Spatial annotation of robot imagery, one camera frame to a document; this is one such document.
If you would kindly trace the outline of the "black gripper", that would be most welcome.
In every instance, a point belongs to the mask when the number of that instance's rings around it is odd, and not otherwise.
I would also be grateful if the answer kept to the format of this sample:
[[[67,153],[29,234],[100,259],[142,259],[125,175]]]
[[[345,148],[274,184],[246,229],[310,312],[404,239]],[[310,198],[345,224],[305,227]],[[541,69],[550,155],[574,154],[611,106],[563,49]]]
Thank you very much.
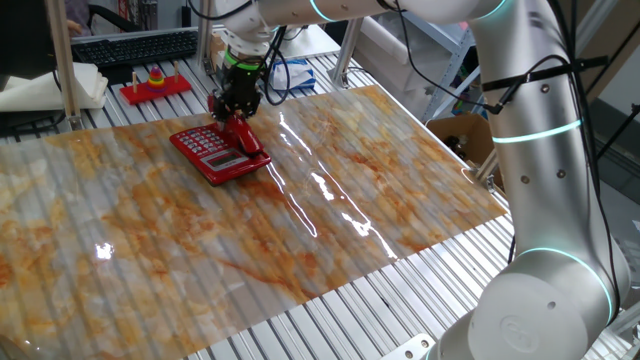
[[[260,69],[245,69],[238,64],[223,72],[221,87],[209,95],[209,112],[218,122],[225,122],[239,114],[250,118],[257,113],[261,102],[257,82]]]

